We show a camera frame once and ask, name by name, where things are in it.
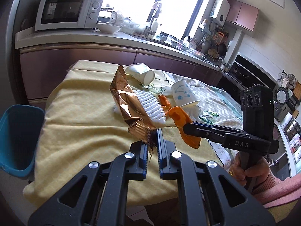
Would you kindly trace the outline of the pink sleeve right forearm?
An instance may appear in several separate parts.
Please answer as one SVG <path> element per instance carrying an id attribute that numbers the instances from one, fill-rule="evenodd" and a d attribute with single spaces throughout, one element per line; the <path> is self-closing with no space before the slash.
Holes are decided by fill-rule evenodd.
<path id="1" fill-rule="evenodd" d="M 282 181 L 270 170 L 267 179 L 252 192 L 252 195 L 265 208 L 296 201 L 300 198 L 300 173 Z"/>

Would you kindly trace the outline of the right hand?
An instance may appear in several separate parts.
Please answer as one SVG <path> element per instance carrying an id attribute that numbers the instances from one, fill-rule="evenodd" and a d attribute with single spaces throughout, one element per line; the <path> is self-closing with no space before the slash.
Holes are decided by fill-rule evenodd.
<path id="1" fill-rule="evenodd" d="M 267 160 L 262 157 L 258 163 L 248 169 L 243 169 L 240 155 L 237 154 L 229 169 L 230 175 L 243 187 L 246 186 L 247 178 L 255 178 L 254 187 L 263 183 L 269 176 L 270 168 Z"/>

